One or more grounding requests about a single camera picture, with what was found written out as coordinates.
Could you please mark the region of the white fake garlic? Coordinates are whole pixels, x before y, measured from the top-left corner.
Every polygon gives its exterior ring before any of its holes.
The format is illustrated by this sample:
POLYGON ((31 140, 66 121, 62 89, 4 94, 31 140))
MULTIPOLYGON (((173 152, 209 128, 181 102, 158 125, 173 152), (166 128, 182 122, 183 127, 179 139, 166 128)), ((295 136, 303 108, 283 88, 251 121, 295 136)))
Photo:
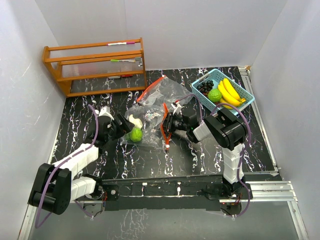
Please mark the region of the white fake garlic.
POLYGON ((143 127, 143 122, 141 121, 140 118, 135 118, 132 114, 128 117, 128 120, 130 123, 134 124, 134 127, 135 128, 138 128, 138 129, 142 129, 143 127))

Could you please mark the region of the green fake lime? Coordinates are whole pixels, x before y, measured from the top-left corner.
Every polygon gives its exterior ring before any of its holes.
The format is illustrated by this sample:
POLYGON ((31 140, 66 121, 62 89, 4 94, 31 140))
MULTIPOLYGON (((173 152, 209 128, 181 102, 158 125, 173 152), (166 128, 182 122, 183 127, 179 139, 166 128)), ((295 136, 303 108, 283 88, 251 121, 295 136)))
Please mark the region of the green fake lime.
POLYGON ((129 133, 129 139, 132 142, 140 142, 143 139, 143 131, 138 127, 134 127, 129 133))
POLYGON ((211 102, 217 103, 221 100, 222 93, 217 88, 215 88, 208 93, 207 97, 211 102))

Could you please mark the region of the clear bag with green food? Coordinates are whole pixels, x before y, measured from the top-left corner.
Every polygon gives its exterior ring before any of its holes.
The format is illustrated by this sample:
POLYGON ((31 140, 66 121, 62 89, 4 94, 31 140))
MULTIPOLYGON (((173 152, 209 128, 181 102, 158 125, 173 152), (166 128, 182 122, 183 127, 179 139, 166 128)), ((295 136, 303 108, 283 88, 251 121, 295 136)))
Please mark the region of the clear bag with green food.
POLYGON ((133 142, 130 140, 130 133, 127 133, 121 138, 120 143, 122 145, 136 145, 168 150, 170 145, 161 130, 165 114, 166 109, 164 106, 161 108, 156 105, 133 105, 125 112, 124 116, 127 120, 129 120, 130 115, 141 119, 143 123, 143 127, 141 128, 143 138, 139 142, 133 142))

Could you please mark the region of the clear zip bag red seal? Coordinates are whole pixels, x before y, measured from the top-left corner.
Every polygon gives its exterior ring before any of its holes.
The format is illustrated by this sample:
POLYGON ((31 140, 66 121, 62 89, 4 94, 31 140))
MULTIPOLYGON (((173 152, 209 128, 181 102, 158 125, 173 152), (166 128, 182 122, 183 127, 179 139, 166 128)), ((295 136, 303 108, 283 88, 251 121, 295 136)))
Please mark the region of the clear zip bag red seal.
POLYGON ((166 104, 167 109, 174 110, 173 103, 179 102, 186 105, 193 98, 192 93, 184 86, 163 75, 151 85, 137 99, 137 103, 143 106, 159 106, 162 109, 166 104))

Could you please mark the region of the dark fake grape bunch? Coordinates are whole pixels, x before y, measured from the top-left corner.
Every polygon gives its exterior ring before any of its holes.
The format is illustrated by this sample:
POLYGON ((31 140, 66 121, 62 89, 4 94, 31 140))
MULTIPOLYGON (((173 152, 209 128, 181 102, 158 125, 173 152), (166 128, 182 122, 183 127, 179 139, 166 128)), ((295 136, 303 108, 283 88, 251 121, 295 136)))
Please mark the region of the dark fake grape bunch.
POLYGON ((202 94, 208 94, 214 87, 214 82, 212 80, 204 81, 200 83, 196 89, 202 94))

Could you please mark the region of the yellow fake banana bunch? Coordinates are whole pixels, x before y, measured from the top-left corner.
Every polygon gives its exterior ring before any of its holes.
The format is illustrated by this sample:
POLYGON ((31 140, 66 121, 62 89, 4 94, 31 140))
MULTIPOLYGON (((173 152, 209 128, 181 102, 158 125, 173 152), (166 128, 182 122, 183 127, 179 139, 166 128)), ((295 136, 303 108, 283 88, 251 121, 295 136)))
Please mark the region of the yellow fake banana bunch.
POLYGON ((222 99, 234 107, 241 107, 246 102, 246 99, 240 97, 227 78, 221 80, 217 88, 222 94, 222 99))

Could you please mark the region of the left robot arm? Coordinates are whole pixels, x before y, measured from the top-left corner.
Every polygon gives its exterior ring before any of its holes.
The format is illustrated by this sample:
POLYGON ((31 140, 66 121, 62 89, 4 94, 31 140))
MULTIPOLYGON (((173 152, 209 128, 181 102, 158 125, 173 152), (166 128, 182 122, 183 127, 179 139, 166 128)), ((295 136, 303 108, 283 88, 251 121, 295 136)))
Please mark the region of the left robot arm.
POLYGON ((80 197, 88 195, 93 200, 99 199, 104 189, 99 178, 77 177, 78 173, 100 157, 106 143, 141 126, 139 119, 121 113, 115 117, 109 113, 98 116, 78 149, 54 164, 44 163, 38 168, 28 204, 61 215, 71 201, 80 197))

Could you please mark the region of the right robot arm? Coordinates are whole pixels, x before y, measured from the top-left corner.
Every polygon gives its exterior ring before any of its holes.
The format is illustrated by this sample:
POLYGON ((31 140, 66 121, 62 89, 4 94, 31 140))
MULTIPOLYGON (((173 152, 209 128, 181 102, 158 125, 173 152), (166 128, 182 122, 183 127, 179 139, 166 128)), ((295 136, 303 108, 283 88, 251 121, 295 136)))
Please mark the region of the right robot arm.
POLYGON ((202 121, 196 113, 175 110, 165 114, 160 130, 165 140, 169 140, 171 134, 177 130, 185 131, 193 143, 214 137, 222 148, 224 163, 222 180, 208 183, 200 190, 200 195, 210 200, 235 198, 236 204, 240 200, 253 198, 251 186, 246 183, 241 166, 242 151, 248 134, 244 120, 227 109, 221 109, 216 116, 209 115, 202 121))

